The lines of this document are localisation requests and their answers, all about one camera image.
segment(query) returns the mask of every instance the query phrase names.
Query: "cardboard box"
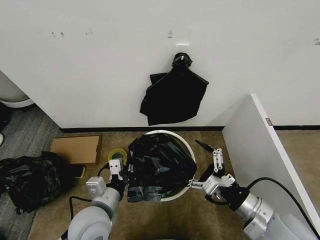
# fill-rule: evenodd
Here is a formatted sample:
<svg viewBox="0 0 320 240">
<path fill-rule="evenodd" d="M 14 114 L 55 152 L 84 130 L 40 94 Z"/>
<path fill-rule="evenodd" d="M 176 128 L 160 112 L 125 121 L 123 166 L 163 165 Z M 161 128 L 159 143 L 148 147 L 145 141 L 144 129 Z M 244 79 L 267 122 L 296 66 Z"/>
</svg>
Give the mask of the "cardboard box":
<svg viewBox="0 0 320 240">
<path fill-rule="evenodd" d="M 97 165 L 100 159 L 102 135 L 54 138 L 50 151 L 70 164 Z"/>
</svg>

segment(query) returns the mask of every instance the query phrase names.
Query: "white partition panel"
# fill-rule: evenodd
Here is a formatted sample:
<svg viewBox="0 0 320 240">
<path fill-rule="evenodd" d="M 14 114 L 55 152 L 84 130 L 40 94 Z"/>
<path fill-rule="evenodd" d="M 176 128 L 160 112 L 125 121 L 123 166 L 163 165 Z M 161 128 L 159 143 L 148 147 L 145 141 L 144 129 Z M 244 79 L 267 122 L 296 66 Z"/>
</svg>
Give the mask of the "white partition panel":
<svg viewBox="0 0 320 240">
<path fill-rule="evenodd" d="M 286 186 L 306 210 L 320 232 L 320 219 L 276 131 L 256 94 L 250 94 L 223 129 L 235 178 L 247 186 L 260 177 L 273 178 Z M 278 213 L 290 213 L 307 224 L 295 203 L 278 185 L 257 183 L 252 189 Z"/>
</svg>

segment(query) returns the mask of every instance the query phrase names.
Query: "roll of tape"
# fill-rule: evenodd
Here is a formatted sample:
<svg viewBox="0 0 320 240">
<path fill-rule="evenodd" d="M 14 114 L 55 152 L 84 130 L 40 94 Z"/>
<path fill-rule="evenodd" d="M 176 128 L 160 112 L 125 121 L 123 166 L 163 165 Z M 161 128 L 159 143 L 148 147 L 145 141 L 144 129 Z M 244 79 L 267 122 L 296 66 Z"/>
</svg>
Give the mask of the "roll of tape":
<svg viewBox="0 0 320 240">
<path fill-rule="evenodd" d="M 113 149 L 109 155 L 108 155 L 108 162 L 111 159 L 122 159 L 123 160 L 123 165 L 127 164 L 127 152 L 123 150 L 122 148 L 116 148 Z"/>
</svg>

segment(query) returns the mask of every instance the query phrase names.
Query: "black plastic bag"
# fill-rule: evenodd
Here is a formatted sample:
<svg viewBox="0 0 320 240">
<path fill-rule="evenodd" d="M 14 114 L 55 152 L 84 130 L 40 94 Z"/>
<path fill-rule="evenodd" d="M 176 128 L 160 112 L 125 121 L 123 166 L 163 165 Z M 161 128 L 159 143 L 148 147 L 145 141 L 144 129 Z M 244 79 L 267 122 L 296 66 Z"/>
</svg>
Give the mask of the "black plastic bag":
<svg viewBox="0 0 320 240">
<path fill-rule="evenodd" d="M 191 63 L 181 52 L 175 55 L 170 72 L 150 75 L 152 85 L 140 107 L 149 126 L 179 123 L 197 115 L 209 82 L 189 69 Z"/>
<path fill-rule="evenodd" d="M 165 133 L 142 135 L 128 149 L 128 202 L 158 202 L 186 187 L 197 171 L 183 143 Z"/>
<path fill-rule="evenodd" d="M 18 214 L 30 213 L 73 186 L 67 163 L 53 152 L 40 157 L 22 156 L 0 161 L 0 185 L 4 186 Z"/>
</svg>

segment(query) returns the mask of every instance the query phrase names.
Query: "brown carpet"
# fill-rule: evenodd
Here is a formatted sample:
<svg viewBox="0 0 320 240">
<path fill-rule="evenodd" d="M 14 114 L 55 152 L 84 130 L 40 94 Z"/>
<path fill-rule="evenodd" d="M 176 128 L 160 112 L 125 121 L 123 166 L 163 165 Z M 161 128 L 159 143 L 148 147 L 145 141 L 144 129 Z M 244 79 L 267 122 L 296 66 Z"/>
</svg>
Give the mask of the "brown carpet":
<svg viewBox="0 0 320 240">
<path fill-rule="evenodd" d="M 276 133 L 319 214 L 320 130 L 282 130 Z"/>
<path fill-rule="evenodd" d="M 220 131 L 177 132 L 191 146 L 197 164 L 196 178 L 213 162 L 212 155 L 202 149 L 195 140 L 222 148 L 226 172 L 233 174 L 223 135 Z M 77 186 L 50 204 L 41 207 L 33 222 L 29 240 L 57 240 L 70 222 L 69 196 L 89 198 L 85 182 L 96 176 L 114 148 L 128 149 L 128 145 L 143 132 L 108 132 L 103 134 L 100 164 L 88 166 L 84 178 Z M 106 170 L 102 176 L 109 179 Z M 128 203 L 126 196 L 119 204 L 117 222 L 110 235 L 111 240 L 246 240 L 242 222 L 227 206 L 212 205 L 204 199 L 204 192 L 189 189 L 180 198 L 170 202 Z M 74 200 L 74 212 L 88 203 Z"/>
</svg>

